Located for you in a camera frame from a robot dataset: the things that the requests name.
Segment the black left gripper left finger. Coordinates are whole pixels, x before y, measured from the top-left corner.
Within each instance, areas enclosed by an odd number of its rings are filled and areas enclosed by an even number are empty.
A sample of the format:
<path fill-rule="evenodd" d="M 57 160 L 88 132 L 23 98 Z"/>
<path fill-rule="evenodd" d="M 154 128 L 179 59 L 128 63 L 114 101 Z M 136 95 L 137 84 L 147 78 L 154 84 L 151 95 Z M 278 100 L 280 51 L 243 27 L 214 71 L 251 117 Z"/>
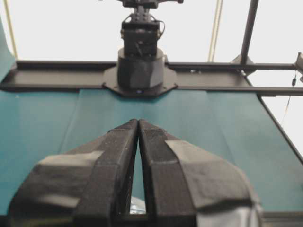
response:
<path fill-rule="evenodd" d="M 136 119 L 64 154 L 37 162 L 9 205 L 11 227 L 108 227 L 128 212 Z"/>

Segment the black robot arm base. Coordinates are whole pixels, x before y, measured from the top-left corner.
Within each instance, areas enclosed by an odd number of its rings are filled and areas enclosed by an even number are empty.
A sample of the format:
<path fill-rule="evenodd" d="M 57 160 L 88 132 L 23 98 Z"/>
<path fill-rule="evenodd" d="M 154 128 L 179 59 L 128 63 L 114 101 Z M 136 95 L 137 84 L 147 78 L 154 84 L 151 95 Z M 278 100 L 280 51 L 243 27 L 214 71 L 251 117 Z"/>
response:
<path fill-rule="evenodd" d="M 126 97 L 157 97 L 177 87 L 177 74 L 165 65 L 165 55 L 157 47 L 165 29 L 150 13 L 160 3 L 122 2 L 134 11 L 121 24 L 124 46 L 118 51 L 116 66 L 104 71 L 104 87 Z"/>

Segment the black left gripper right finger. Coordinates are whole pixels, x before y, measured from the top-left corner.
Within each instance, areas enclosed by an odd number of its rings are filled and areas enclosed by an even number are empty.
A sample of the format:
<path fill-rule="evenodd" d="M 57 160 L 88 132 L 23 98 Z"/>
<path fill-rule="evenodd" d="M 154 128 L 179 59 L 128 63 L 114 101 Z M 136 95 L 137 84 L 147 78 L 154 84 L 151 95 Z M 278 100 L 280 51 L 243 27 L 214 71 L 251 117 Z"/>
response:
<path fill-rule="evenodd" d="M 145 120 L 138 135 L 147 210 L 158 226 L 262 225 L 261 202 L 238 167 Z"/>

